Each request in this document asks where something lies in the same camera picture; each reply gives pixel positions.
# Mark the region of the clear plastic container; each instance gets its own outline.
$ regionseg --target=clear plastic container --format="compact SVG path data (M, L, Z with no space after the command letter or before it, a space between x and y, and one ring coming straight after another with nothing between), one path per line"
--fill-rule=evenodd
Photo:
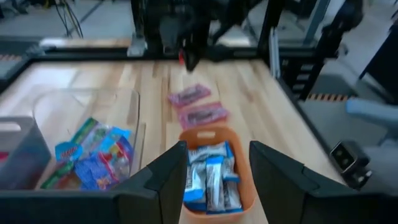
M40 95L33 107L36 123L51 152L52 159L36 188L55 168L54 147L71 140L90 117L100 123L131 130L128 141L134 146L130 175L141 168L142 148L136 147L139 125L139 94L131 89L58 89Z

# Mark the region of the gray bin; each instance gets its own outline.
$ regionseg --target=gray bin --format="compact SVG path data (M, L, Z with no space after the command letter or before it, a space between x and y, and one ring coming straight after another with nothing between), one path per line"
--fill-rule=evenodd
M35 119L2 117L0 124L19 130L0 130L0 152L8 152L0 165L0 190L34 189L51 159L51 153Z

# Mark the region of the pink snack package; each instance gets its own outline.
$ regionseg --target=pink snack package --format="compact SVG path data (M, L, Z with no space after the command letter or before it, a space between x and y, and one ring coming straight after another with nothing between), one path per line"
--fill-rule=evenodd
M169 100L171 104L176 107L187 106L190 103L195 102L203 97L211 94L209 88L196 84L194 86L188 87L179 93L172 93L169 95Z
M220 102L208 103L178 112L178 120L183 129L209 124L228 116L229 112Z

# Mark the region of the blue wrapper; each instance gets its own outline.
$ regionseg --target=blue wrapper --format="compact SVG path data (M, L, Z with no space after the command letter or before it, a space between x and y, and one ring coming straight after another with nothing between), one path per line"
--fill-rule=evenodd
M193 202L205 197L206 164L197 162L187 167L187 182L183 196L184 202Z
M129 161L131 162L132 159L134 158L134 148L130 145L127 138L125 136L121 136L117 141L117 143L122 145L124 152L126 153Z
M207 210L206 200L204 202L186 202L185 206L190 210L198 212L205 212Z
M207 214L223 214L243 212L239 191L236 182L223 182L225 210L208 211Z
M223 163L223 181L240 182L239 175L234 173L235 157L229 143L225 142L226 157Z
M224 157L206 159L206 202L207 212L225 211L221 165Z
M112 127L107 133L101 143L95 148L94 152L109 152L109 149L122 137L128 139L131 134L130 130L123 130L117 127Z
M61 142L55 146L55 158L59 161L75 161L83 154L83 148L73 142Z
M118 183L99 154L78 161L75 173L82 182L82 190L106 190Z
M199 146L197 150L188 151L188 163L205 161L209 157L226 156L226 144L228 142L221 142L216 145Z

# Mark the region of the wooden surface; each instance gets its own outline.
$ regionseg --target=wooden surface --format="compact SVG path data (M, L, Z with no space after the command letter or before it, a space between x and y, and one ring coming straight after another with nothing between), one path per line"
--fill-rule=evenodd
M108 45L120 43L108 42ZM177 62L36 63L1 95L0 114L31 114L37 96L56 88L136 90L141 96L139 122L145 125L142 152L142 166L145 166L174 145L182 131L167 95L196 83L210 88L212 94L195 105L221 101L231 112L227 123L240 136L246 159L249 141L255 139L342 182L308 126L260 60L202 61L191 74ZM118 110L110 113L121 114L120 119L130 125L127 118L135 109L130 103L121 103ZM46 125L58 128L54 122ZM180 222L186 223L184 216ZM241 223L266 223L258 200Z

